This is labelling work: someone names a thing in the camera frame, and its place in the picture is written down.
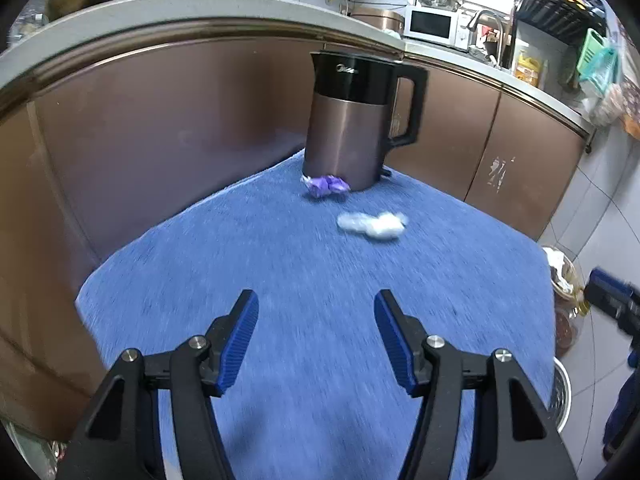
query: faucet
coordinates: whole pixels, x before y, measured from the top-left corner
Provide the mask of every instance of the faucet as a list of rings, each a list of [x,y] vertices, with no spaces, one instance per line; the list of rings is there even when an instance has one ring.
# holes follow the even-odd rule
[[[494,20],[498,22],[498,28],[500,29],[500,41],[498,42],[497,55],[498,55],[498,70],[500,70],[500,67],[502,65],[502,51],[504,49],[504,41],[505,41],[504,25],[502,24],[502,20],[500,16],[498,16],[498,14],[496,14],[495,12],[489,9],[478,10],[478,12],[476,12],[475,15],[471,18],[471,21],[466,26],[466,28],[475,32],[476,28],[478,28],[478,20],[480,20],[480,16],[482,16],[483,14],[491,15],[494,18]]]

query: brand logo on kettle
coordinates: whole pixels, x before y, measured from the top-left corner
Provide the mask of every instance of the brand logo on kettle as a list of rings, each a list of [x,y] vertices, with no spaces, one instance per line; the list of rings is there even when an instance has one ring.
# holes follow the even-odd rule
[[[346,72],[347,74],[357,74],[358,71],[354,68],[350,68],[348,66],[344,66],[342,63],[340,65],[335,66],[336,72]]]

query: black shelf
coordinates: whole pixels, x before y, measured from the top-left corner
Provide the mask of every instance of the black shelf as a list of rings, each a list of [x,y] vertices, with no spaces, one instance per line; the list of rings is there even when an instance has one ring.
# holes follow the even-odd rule
[[[576,0],[522,0],[515,17],[566,44],[582,41],[588,28],[607,32],[606,20]]]

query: electric kettle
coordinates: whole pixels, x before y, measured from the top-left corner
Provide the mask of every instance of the electric kettle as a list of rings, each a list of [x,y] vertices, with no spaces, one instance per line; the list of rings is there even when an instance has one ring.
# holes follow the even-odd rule
[[[373,186],[389,150],[418,138],[428,72],[380,57],[312,52],[316,70],[302,173],[333,175],[352,191]],[[414,82],[404,134],[389,137],[398,78]]]

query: kettle handle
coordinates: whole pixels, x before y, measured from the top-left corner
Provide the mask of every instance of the kettle handle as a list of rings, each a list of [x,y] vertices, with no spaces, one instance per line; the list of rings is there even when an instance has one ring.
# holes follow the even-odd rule
[[[396,77],[405,77],[414,82],[414,94],[411,97],[411,110],[409,111],[409,120],[404,134],[395,137],[389,137],[388,150],[399,148],[413,144],[418,140],[418,132],[420,131],[420,120],[422,119],[422,108],[424,107],[424,95],[427,91],[427,80],[429,72],[425,69],[410,65],[399,64],[396,68]]]

